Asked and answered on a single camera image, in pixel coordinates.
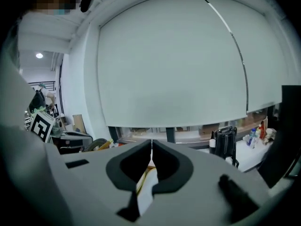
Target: window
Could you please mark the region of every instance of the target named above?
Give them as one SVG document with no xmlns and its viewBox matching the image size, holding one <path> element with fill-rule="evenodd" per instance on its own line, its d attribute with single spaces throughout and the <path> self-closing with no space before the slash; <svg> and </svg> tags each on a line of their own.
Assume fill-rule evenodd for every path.
<svg viewBox="0 0 301 226">
<path fill-rule="evenodd" d="M 202 145 L 208 144 L 211 138 L 211 132 L 227 126 L 235 126 L 238 129 L 237 138 L 249 134 L 252 128 L 258 127 L 263 119 L 267 116 L 268 109 L 262 109 L 255 112 L 250 112 L 245 118 L 234 121 L 226 121 L 216 124 L 188 126 L 188 127 L 175 127 L 174 135 L 175 141 L 179 144 L 186 143 L 201 143 Z M 124 142 L 132 142 L 145 139 L 157 139 L 167 141 L 166 128 L 118 128 L 119 137 Z"/>
</svg>

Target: roller blind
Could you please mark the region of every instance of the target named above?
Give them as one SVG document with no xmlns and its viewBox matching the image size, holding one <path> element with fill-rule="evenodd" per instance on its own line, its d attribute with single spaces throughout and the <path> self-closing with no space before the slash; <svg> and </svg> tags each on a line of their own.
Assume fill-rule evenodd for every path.
<svg viewBox="0 0 301 226">
<path fill-rule="evenodd" d="M 265 17 L 233 0 L 208 0 L 232 30 L 246 66 L 249 111 L 281 102 L 287 83 L 287 65 L 281 47 Z"/>
<path fill-rule="evenodd" d="M 176 127 L 246 116 L 233 39 L 204 0 L 149 0 L 100 32 L 98 79 L 108 126 Z"/>
</svg>

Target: white wall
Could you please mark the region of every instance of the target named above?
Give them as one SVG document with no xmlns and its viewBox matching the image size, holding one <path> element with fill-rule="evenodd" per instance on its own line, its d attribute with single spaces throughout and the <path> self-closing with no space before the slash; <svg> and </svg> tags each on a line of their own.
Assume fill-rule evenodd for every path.
<svg viewBox="0 0 301 226">
<path fill-rule="evenodd" d="M 246 117 L 239 52 L 204 0 L 149 0 L 118 15 L 101 29 L 98 66 L 109 126 L 197 126 Z"/>
<path fill-rule="evenodd" d="M 249 88 L 248 111 L 281 103 L 281 86 L 287 85 L 288 66 L 266 18 L 233 0 L 207 1 L 228 24 L 241 51 Z"/>
<path fill-rule="evenodd" d="M 111 138 L 103 116 L 103 109 L 98 87 L 98 42 L 100 29 L 91 23 L 87 31 L 87 46 L 84 59 L 84 89 L 87 110 L 95 138 Z"/>
<path fill-rule="evenodd" d="M 97 47 L 98 26 L 90 26 L 75 44 L 69 55 L 64 55 L 62 67 L 62 100 L 69 123 L 73 115 L 81 114 L 88 134 L 93 139 L 110 139 L 105 126 L 98 91 Z"/>
<path fill-rule="evenodd" d="M 49 68 L 22 68 L 22 77 L 27 83 L 40 81 L 55 81 L 55 71 Z"/>
<path fill-rule="evenodd" d="M 278 20 L 275 13 L 265 15 L 282 49 L 287 64 L 288 84 L 301 85 L 301 39 L 291 22 Z"/>
</svg>

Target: backpack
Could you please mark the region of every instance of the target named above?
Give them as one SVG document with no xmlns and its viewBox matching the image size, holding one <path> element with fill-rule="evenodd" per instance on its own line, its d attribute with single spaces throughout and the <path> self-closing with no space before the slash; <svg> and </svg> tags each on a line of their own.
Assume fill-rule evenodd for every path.
<svg viewBox="0 0 301 226">
<path fill-rule="evenodd" d="M 226 127 L 212 132 L 211 139 L 216 140 L 214 154 L 226 159 L 232 158 L 232 165 L 238 167 L 239 162 L 236 160 L 236 127 Z"/>
<path fill-rule="evenodd" d="M 46 107 L 45 98 L 43 96 L 42 91 L 36 90 L 36 94 L 30 102 L 29 111 L 33 113 L 34 109 L 39 109 L 41 106 Z"/>
</svg>

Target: water bottle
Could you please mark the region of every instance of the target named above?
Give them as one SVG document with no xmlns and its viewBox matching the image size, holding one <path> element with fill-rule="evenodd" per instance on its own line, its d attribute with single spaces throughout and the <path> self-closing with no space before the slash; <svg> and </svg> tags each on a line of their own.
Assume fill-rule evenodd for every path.
<svg viewBox="0 0 301 226">
<path fill-rule="evenodd" d="M 249 134 L 249 141 L 247 142 L 248 146 L 253 146 L 255 144 L 255 139 L 256 139 L 255 133 L 256 133 L 256 129 L 253 128 Z"/>
</svg>

